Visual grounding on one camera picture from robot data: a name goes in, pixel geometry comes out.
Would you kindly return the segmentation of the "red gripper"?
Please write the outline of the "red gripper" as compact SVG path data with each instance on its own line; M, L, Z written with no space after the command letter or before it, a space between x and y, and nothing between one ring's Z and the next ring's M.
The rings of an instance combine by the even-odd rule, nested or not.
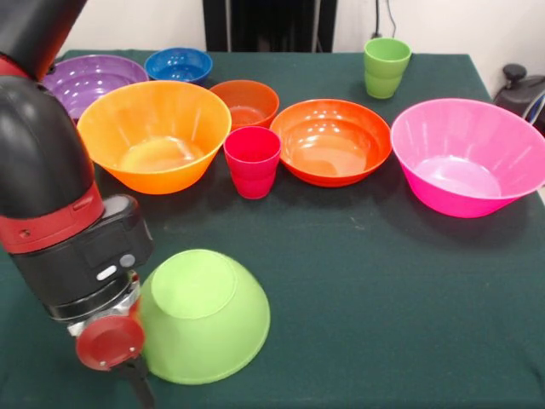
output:
M148 368L138 356L145 343L140 317L140 298L127 314L108 315L88 324L76 337L76 354L88 368L114 372L126 379L141 407L155 408L155 398L149 385Z

